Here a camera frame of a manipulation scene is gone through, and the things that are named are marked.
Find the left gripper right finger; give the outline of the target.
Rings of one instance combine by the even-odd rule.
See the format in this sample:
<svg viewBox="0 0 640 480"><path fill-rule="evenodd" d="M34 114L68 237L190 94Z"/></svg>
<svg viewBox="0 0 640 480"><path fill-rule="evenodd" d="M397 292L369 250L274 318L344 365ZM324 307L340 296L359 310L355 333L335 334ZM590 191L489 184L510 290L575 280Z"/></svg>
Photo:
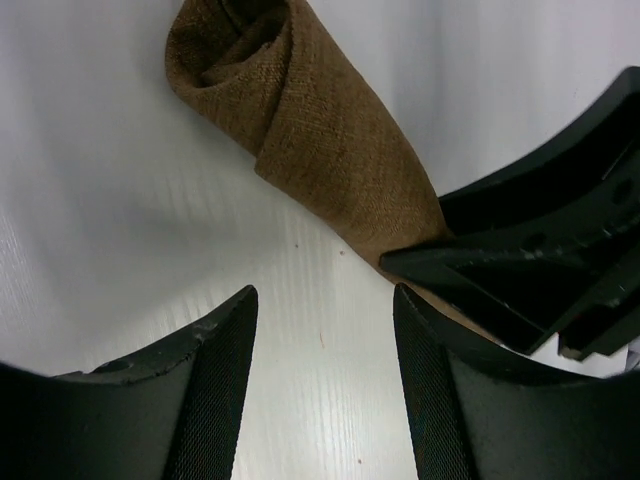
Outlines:
<svg viewBox="0 0 640 480"><path fill-rule="evenodd" d="M635 479L639 374L583 376L500 347L405 285L397 355L422 479Z"/></svg>

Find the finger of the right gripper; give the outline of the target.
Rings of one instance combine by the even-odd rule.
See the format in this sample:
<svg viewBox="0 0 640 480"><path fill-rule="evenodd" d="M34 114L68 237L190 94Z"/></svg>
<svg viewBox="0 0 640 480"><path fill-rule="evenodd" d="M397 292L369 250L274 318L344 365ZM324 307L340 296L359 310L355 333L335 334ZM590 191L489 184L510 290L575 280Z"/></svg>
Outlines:
<svg viewBox="0 0 640 480"><path fill-rule="evenodd" d="M639 184L639 68L524 157L440 198L459 237L533 223L594 193L618 206Z"/></svg>
<svg viewBox="0 0 640 480"><path fill-rule="evenodd" d="M535 302L551 288L533 271L529 255L536 249L581 248L608 239L639 241L639 225L612 225L555 242L544 231L525 238L509 229L461 237L435 247L385 254L382 269L431 291L508 348L529 348L550 325L546 308Z"/></svg>

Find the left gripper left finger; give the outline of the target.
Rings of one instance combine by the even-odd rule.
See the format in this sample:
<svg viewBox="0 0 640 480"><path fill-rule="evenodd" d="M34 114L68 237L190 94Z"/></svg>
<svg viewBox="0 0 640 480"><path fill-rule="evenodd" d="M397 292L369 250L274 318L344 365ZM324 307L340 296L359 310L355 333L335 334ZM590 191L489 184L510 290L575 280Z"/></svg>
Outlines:
<svg viewBox="0 0 640 480"><path fill-rule="evenodd" d="M1 368L5 479L228 479L258 293L89 373Z"/></svg>

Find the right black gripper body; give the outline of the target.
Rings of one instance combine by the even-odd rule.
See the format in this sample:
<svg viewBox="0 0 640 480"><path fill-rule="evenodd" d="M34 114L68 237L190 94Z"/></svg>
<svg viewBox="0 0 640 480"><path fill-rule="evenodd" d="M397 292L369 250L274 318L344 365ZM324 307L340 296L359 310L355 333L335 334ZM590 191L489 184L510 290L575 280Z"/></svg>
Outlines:
<svg viewBox="0 0 640 480"><path fill-rule="evenodd" d="M536 352L557 334L557 352L582 362L594 353L612 355L639 327L639 241L608 239L581 248L536 249L533 271L551 288L535 304L550 325L529 348Z"/></svg>

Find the brown cloth napkin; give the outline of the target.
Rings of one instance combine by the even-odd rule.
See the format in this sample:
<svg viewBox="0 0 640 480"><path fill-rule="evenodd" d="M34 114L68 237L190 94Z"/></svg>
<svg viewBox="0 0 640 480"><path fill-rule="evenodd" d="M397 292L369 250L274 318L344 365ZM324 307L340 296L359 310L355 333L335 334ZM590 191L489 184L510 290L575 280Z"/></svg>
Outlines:
<svg viewBox="0 0 640 480"><path fill-rule="evenodd" d="M165 71L259 177L373 269L387 252L452 238L410 142L309 3L187 1Z"/></svg>

